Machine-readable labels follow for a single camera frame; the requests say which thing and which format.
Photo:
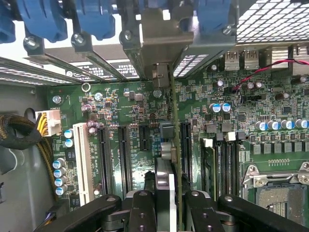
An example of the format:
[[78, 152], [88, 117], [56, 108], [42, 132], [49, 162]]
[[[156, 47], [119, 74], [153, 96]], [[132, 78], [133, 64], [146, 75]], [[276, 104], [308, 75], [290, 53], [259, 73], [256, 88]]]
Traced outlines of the long black expansion slot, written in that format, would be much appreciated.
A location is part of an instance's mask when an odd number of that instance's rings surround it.
[[101, 184], [103, 195], [113, 192], [112, 161], [108, 127], [98, 129], [98, 148], [101, 163]]
[[186, 176], [188, 186], [192, 190], [193, 182], [193, 159], [192, 159], [192, 135], [191, 123], [181, 122], [181, 150], [182, 150], [182, 171]]
[[126, 194], [132, 191], [130, 139], [129, 128], [127, 125], [121, 125], [118, 127], [118, 142], [122, 175], [122, 189], [123, 197], [125, 198]]

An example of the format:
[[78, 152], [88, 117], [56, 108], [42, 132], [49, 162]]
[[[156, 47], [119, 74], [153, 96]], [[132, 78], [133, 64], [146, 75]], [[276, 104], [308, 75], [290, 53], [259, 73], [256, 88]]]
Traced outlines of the metal slot cover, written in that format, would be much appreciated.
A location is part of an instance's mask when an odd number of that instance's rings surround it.
[[27, 51], [28, 56], [31, 58], [46, 61], [47, 63], [55, 65], [59, 68], [68, 69], [74, 73], [89, 77], [91, 80], [96, 80], [98, 82], [102, 81], [102, 79], [100, 79], [96, 75], [91, 74], [88, 71], [80, 69], [66, 61], [63, 61], [53, 55], [46, 53], [43, 38], [37, 36], [27, 36], [23, 40], [23, 46], [24, 49]]
[[123, 51], [135, 68], [140, 80], [146, 80], [141, 55], [140, 34], [136, 29], [123, 29], [119, 35]]
[[93, 50], [91, 35], [86, 32], [75, 33], [71, 37], [71, 44], [75, 53], [81, 54], [89, 62], [109, 72], [118, 81], [125, 82], [127, 79], [116, 68], [109, 64], [103, 57]]

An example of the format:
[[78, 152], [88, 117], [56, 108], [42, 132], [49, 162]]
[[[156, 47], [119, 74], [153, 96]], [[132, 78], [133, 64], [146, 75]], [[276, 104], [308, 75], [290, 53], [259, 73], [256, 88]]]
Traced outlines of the short black expansion slot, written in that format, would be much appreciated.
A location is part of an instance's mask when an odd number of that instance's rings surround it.
[[150, 150], [150, 129], [146, 124], [139, 126], [140, 134], [140, 150], [149, 151]]

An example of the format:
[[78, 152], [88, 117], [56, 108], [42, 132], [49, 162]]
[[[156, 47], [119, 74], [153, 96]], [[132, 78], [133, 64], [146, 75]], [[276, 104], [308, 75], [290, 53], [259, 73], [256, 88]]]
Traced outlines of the white power connector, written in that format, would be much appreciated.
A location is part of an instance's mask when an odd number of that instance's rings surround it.
[[37, 111], [35, 118], [37, 121], [36, 129], [42, 137], [62, 134], [60, 110]]

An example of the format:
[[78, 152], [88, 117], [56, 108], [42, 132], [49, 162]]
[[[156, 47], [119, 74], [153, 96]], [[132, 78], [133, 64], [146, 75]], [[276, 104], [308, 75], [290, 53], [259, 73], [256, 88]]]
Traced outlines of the black RAM slot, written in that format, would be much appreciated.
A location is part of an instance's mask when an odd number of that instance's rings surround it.
[[238, 194], [238, 165], [237, 165], [237, 141], [236, 133], [228, 132], [226, 135], [227, 154], [227, 192], [228, 194]]
[[236, 134], [236, 165], [239, 167], [240, 162], [240, 152], [243, 141], [245, 140], [245, 132], [238, 131]]
[[217, 185], [218, 196], [224, 195], [226, 190], [226, 156], [225, 156], [225, 142], [222, 132], [218, 132], [215, 136], [215, 154], [217, 167]]

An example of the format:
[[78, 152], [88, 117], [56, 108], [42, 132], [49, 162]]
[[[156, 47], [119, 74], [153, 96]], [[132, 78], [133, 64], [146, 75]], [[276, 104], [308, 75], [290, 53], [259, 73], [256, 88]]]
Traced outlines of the CPU socket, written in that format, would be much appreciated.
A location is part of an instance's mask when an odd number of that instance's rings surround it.
[[309, 228], [309, 161], [241, 166], [240, 196]]

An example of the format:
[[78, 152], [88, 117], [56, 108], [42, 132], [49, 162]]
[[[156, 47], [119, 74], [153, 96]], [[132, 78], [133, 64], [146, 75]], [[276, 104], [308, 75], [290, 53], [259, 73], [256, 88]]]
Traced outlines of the open grey PC case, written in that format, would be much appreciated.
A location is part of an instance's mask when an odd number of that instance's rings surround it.
[[[68, 38], [55, 43], [43, 38], [45, 52], [96, 75], [102, 79], [98, 82], [29, 57], [23, 40], [35, 35], [26, 28], [16, 0], [4, 1], [12, 12], [16, 40], [0, 44], [0, 232], [34, 232], [72, 212], [56, 193], [54, 135], [41, 136], [35, 112], [52, 110], [52, 87], [142, 82], [123, 51], [119, 35], [123, 29], [139, 31], [144, 68], [141, 17], [145, 9], [160, 8], [163, 19], [170, 20], [175, 6], [193, 7], [193, 16], [181, 21], [182, 30], [194, 37], [174, 64], [175, 81], [199, 74], [228, 52], [309, 47], [309, 0], [231, 0], [227, 25], [207, 35], [199, 32], [194, 0], [110, 0], [115, 35], [101, 41], [91, 35], [92, 46], [127, 79], [121, 82], [75, 53], [71, 37], [85, 31], [80, 27], [74, 0], [58, 0]], [[170, 90], [154, 84], [152, 71], [144, 69], [144, 74], [144, 81], [151, 82], [154, 89]]]

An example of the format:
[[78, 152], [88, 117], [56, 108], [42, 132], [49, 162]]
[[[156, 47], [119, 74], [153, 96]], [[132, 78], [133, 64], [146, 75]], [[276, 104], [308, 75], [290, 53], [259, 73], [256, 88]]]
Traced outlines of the white expansion slot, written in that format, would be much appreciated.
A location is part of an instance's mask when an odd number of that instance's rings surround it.
[[80, 205], [94, 200], [92, 162], [86, 123], [73, 125], [74, 149], [78, 177]]

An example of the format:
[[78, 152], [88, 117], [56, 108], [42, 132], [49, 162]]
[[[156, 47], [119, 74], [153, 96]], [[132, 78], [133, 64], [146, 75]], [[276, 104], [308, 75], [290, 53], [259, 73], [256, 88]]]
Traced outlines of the green motherboard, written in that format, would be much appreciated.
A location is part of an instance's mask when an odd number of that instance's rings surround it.
[[[181, 122], [191, 123], [192, 191], [217, 200], [215, 136], [245, 132], [238, 167], [269, 162], [296, 165], [309, 161], [309, 47], [273, 51], [228, 52], [202, 72], [175, 81], [179, 136]], [[144, 189], [144, 175], [154, 173], [157, 227], [169, 229], [170, 195], [174, 195], [174, 124], [171, 91], [154, 89], [149, 81], [52, 87], [49, 106], [60, 110], [62, 135], [53, 136], [56, 193], [69, 211], [81, 207], [73, 125], [86, 123], [92, 162], [94, 199], [103, 195], [98, 129], [106, 126], [112, 161], [113, 192], [122, 200]], [[150, 150], [140, 150], [139, 126], [150, 129]], [[129, 128], [132, 191], [123, 197], [118, 127]]]

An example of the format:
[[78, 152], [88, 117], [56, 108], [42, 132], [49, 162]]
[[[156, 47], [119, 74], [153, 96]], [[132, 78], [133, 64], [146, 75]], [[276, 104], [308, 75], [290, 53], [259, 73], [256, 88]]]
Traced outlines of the blue card clip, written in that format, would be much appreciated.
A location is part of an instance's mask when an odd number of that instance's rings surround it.
[[74, 3], [83, 31], [99, 41], [115, 35], [115, 18], [110, 0], [74, 0]]
[[58, 0], [16, 0], [28, 31], [51, 43], [68, 38], [67, 23]]
[[4, 0], [0, 0], [0, 44], [16, 40], [12, 12]]
[[230, 5], [231, 0], [194, 0], [200, 34], [223, 29], [228, 22]]

